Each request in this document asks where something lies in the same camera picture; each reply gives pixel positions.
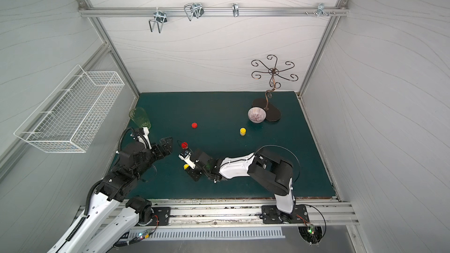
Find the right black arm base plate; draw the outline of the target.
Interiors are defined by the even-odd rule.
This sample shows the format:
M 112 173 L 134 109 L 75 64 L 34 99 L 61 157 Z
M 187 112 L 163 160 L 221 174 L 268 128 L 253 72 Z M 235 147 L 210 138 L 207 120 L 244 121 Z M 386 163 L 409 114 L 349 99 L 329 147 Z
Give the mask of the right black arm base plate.
M 309 224 L 305 205 L 294 206 L 291 214 L 279 211 L 275 205 L 262 206 L 259 218 L 264 224 Z

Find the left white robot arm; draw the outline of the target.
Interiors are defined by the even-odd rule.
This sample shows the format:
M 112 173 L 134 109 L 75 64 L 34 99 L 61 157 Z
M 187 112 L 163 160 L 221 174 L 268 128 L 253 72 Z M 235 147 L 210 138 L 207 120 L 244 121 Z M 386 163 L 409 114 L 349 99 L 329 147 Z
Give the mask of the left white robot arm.
M 148 224 L 154 217 L 152 203 L 141 196 L 131 198 L 104 228 L 106 218 L 134 190 L 142 175 L 153 164 L 173 152 L 173 138 L 159 143 L 149 139 L 149 129 L 129 128 L 132 143 L 117 146 L 118 160 L 104 178 L 90 188 L 83 212 L 51 247 L 52 253 L 106 253 L 138 223 Z

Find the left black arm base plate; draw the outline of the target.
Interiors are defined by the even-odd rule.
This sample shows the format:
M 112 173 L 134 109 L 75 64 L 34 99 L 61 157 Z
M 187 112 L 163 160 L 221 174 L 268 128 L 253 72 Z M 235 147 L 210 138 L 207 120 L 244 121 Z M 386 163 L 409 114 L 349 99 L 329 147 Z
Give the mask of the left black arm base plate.
M 139 215 L 141 227 L 167 226 L 171 215 L 170 207 L 148 207 Z

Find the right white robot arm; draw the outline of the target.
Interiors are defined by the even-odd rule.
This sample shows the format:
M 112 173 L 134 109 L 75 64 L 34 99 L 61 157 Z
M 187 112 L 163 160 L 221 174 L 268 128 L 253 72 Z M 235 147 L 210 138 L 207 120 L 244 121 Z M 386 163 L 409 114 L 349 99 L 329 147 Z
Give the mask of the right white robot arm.
M 294 212 L 293 194 L 294 168 L 291 162 L 262 147 L 238 158 L 214 159 L 197 149 L 184 149 L 179 158 L 184 161 L 194 181 L 205 175 L 214 183 L 234 178 L 250 177 L 275 196 L 279 212 L 291 215 Z

